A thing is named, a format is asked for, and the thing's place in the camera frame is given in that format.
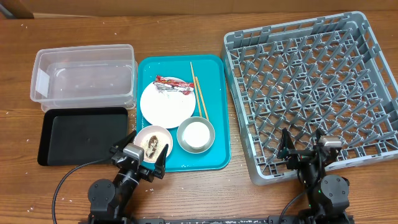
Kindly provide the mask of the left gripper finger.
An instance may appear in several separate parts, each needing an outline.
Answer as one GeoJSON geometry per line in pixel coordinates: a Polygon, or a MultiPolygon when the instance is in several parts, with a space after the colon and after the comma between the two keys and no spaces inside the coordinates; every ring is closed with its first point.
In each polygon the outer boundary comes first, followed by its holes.
{"type": "Polygon", "coordinates": [[[165,175],[165,163],[168,149],[169,145],[166,144],[155,162],[154,176],[158,179],[163,179],[165,175]]]}
{"type": "Polygon", "coordinates": [[[134,138],[136,137],[136,134],[137,131],[133,131],[122,140],[114,143],[112,145],[112,150],[123,150],[128,144],[133,142],[134,138]]]}

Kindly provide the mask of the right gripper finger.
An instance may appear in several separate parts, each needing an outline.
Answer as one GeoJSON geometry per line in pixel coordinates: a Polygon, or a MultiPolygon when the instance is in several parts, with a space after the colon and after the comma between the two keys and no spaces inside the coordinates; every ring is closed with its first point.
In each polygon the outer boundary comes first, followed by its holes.
{"type": "Polygon", "coordinates": [[[324,146],[325,145],[324,136],[325,136],[325,132],[321,128],[317,128],[316,131],[315,131],[315,137],[316,137],[315,142],[316,142],[317,146],[324,146]]]}
{"type": "Polygon", "coordinates": [[[282,130],[282,136],[280,139],[279,149],[277,153],[278,159],[286,159],[291,155],[291,150],[294,150],[294,144],[290,137],[290,133],[286,128],[282,130]]]}

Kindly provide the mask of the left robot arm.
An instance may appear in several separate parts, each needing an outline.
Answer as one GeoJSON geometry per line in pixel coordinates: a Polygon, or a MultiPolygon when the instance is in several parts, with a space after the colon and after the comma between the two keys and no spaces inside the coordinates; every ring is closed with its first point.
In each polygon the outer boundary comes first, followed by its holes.
{"type": "Polygon", "coordinates": [[[133,131],[124,139],[114,143],[110,152],[111,162],[119,168],[114,180],[100,179],[88,190],[91,203],[89,223],[137,223],[138,221],[125,212],[134,190],[141,180],[152,182],[165,175],[165,162],[169,145],[165,145],[155,162],[155,168],[142,165],[143,148],[133,143],[137,132],[133,131]]]}

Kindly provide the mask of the black plastic tray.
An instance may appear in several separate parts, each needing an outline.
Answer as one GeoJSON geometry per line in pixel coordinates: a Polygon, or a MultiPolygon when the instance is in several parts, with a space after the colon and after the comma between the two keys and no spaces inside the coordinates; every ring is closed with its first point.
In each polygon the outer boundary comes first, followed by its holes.
{"type": "Polygon", "coordinates": [[[111,146],[125,138],[127,109],[52,109],[44,114],[37,162],[41,166],[82,165],[111,156],[111,146]]]}

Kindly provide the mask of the grey-green bowl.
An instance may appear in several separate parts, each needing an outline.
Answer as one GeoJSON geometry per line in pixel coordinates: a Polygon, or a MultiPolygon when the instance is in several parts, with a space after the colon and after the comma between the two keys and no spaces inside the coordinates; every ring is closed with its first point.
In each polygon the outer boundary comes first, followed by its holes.
{"type": "Polygon", "coordinates": [[[191,118],[186,119],[185,121],[183,121],[181,123],[181,125],[178,127],[177,129],[177,141],[180,145],[180,147],[184,150],[187,151],[191,154],[201,154],[206,152],[207,150],[210,149],[210,147],[212,146],[212,144],[215,141],[215,129],[213,127],[213,125],[205,118],[199,117],[199,116],[194,116],[191,118]],[[185,128],[193,122],[201,122],[204,123],[205,125],[207,125],[208,129],[210,130],[210,139],[209,141],[201,148],[193,148],[191,146],[189,146],[185,140],[183,139],[183,132],[185,130],[185,128]]]}

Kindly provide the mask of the teal serving tray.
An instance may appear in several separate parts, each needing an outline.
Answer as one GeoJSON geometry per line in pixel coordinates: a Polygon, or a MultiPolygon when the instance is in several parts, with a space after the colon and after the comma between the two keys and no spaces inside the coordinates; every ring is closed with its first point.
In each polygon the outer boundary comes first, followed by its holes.
{"type": "Polygon", "coordinates": [[[209,150],[192,154],[177,142],[177,128],[172,128],[174,146],[167,157],[166,172],[187,172],[224,168],[231,159],[228,101],[224,65],[215,55],[179,55],[148,57],[138,66],[137,99],[157,75],[175,77],[185,82],[198,77],[210,123],[215,129],[215,141],[209,150]]]}

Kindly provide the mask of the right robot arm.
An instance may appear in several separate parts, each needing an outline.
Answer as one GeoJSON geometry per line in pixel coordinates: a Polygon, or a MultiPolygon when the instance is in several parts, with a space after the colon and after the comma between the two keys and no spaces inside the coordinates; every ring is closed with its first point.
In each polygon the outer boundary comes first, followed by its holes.
{"type": "Polygon", "coordinates": [[[347,216],[349,207],[349,180],[339,175],[326,174],[325,167],[335,162],[342,149],[337,136],[327,136],[317,129],[316,142],[311,149],[295,148],[290,133],[282,130],[277,157],[287,162],[286,167],[297,171],[297,178],[304,191],[292,199],[279,215],[279,223],[353,223],[347,216]],[[290,218],[285,217],[288,208],[303,195],[307,196],[308,208],[290,218]]]}

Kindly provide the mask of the pink bowl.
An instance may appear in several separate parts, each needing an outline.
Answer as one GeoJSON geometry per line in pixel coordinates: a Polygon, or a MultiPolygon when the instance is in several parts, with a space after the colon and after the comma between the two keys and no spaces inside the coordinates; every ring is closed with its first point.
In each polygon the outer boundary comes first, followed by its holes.
{"type": "Polygon", "coordinates": [[[173,148],[173,139],[167,129],[161,126],[150,125],[138,132],[137,136],[134,139],[134,144],[144,149],[144,162],[155,163],[166,144],[169,145],[167,157],[170,155],[173,148]],[[147,143],[150,137],[153,135],[157,136],[158,145],[155,154],[151,159],[149,159],[146,156],[147,143]]]}

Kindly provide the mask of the clear plastic bin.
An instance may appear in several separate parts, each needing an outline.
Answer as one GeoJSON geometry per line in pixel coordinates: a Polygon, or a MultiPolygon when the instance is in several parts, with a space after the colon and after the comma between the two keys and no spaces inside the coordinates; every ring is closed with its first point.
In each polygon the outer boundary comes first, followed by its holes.
{"type": "Polygon", "coordinates": [[[129,44],[86,45],[37,52],[30,98],[43,111],[137,104],[137,69],[129,44]]]}

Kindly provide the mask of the white cup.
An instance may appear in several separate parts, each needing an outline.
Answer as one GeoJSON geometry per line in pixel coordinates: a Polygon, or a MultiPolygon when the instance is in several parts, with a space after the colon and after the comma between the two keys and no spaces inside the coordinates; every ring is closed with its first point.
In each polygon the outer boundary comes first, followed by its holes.
{"type": "Polygon", "coordinates": [[[210,130],[201,122],[190,123],[183,132],[183,139],[193,148],[203,147],[210,139],[210,130]]]}

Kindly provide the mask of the brown food scrap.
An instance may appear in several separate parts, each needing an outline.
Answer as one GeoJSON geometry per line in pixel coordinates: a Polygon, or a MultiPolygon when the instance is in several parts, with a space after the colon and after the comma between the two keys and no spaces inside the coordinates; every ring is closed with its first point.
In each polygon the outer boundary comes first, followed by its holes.
{"type": "Polygon", "coordinates": [[[158,138],[157,136],[153,135],[150,137],[147,143],[147,149],[146,149],[146,156],[151,159],[153,155],[155,154],[157,150],[157,145],[158,145],[158,138]]]}

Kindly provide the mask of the grey dishwasher rack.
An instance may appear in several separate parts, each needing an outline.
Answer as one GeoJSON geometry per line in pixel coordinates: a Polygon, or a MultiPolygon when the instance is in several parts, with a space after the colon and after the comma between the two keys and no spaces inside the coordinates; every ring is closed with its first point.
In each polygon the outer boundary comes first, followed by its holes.
{"type": "Polygon", "coordinates": [[[397,157],[397,82],[362,12],[229,32],[221,57],[254,184],[296,176],[277,157],[284,129],[297,149],[339,137],[331,170],[397,157]]]}

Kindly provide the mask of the red foil snack wrapper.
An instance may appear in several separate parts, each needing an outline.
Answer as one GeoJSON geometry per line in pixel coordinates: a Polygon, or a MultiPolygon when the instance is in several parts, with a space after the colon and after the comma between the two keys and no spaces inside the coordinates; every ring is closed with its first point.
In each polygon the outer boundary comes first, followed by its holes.
{"type": "Polygon", "coordinates": [[[165,78],[157,75],[153,84],[159,91],[177,91],[184,95],[190,94],[194,90],[193,83],[186,83],[171,78],[165,78]]]}

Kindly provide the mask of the white round plate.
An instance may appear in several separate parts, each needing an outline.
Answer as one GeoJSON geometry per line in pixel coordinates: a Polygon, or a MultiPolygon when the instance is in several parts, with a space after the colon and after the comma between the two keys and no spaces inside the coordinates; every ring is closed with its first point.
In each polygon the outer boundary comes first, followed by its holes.
{"type": "MultiPolygon", "coordinates": [[[[175,77],[166,78],[183,81],[175,77]]],[[[193,115],[197,104],[193,91],[188,95],[177,91],[159,91],[153,82],[145,87],[140,99],[140,111],[148,123],[171,129],[193,115]]]]}

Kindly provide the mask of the wooden chopstick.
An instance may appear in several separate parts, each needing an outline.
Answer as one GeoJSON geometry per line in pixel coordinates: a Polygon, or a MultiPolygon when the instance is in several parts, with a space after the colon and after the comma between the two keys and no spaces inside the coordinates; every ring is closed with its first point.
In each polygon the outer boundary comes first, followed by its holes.
{"type": "Polygon", "coordinates": [[[196,76],[195,76],[195,82],[197,84],[197,88],[198,88],[198,91],[199,91],[199,96],[200,96],[200,99],[201,99],[201,104],[202,104],[202,107],[203,107],[205,118],[209,121],[208,112],[207,112],[207,109],[206,109],[206,104],[205,104],[204,97],[203,97],[203,94],[202,94],[202,91],[201,91],[201,86],[200,86],[198,77],[196,77],[196,76]]]}
{"type": "Polygon", "coordinates": [[[202,117],[201,106],[200,106],[200,100],[199,100],[199,97],[198,97],[198,88],[197,88],[197,83],[196,83],[196,76],[195,76],[195,74],[194,74],[192,62],[190,62],[190,68],[191,68],[191,73],[192,73],[192,78],[193,78],[194,92],[195,92],[195,98],[196,98],[196,101],[197,101],[197,107],[198,107],[199,117],[202,117]]]}

